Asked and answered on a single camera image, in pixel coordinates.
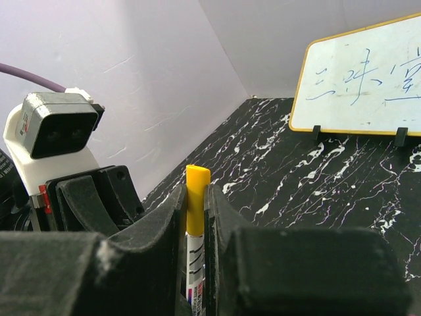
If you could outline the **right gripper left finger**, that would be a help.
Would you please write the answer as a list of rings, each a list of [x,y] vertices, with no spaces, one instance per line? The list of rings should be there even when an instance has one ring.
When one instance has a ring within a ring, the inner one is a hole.
[[[106,237],[2,232],[2,315],[186,315],[186,188]]]

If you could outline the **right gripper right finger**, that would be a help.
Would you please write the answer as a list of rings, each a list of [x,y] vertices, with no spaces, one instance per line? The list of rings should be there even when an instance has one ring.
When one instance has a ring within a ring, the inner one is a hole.
[[[255,226],[205,190],[208,315],[408,315],[396,255],[365,228]]]

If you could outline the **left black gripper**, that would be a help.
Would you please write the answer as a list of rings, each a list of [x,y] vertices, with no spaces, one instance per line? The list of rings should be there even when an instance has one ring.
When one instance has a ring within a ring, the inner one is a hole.
[[[120,232],[145,215],[129,170],[102,167],[47,181],[32,196],[32,229]]]

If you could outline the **white pen yellow tip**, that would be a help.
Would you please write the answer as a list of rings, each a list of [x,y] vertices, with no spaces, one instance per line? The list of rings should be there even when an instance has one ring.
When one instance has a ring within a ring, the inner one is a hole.
[[[203,278],[205,275],[204,236],[186,234],[186,299],[192,315],[203,314]]]

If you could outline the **yellow pen cap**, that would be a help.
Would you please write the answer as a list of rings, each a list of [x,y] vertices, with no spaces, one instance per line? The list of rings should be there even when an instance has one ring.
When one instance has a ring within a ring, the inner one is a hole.
[[[211,171],[197,165],[186,166],[187,233],[192,236],[204,234],[205,189],[211,183]]]

